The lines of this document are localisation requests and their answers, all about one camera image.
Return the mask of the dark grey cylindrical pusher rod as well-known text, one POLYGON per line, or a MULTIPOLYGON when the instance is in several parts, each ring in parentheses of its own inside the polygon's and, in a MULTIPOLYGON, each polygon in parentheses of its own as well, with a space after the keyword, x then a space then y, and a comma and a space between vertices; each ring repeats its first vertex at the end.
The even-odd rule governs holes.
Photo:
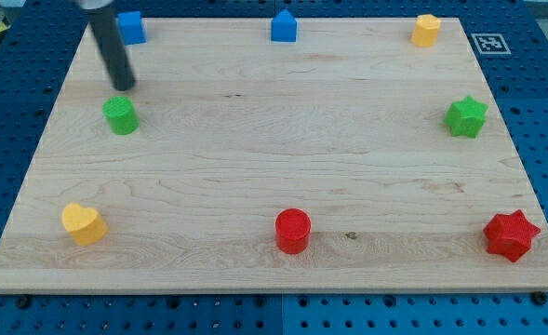
POLYGON ((114 5, 111 4, 101 9, 83 10, 87 15, 88 24, 91 27, 113 88, 118 91, 133 88, 136 79, 116 23, 114 5))

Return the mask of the silver rod mount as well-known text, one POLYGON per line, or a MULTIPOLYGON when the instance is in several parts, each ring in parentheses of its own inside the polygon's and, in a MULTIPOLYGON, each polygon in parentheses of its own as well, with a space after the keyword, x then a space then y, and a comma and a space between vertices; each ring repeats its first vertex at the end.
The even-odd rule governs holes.
POLYGON ((101 9, 110 6, 114 0, 75 0, 82 9, 101 9))

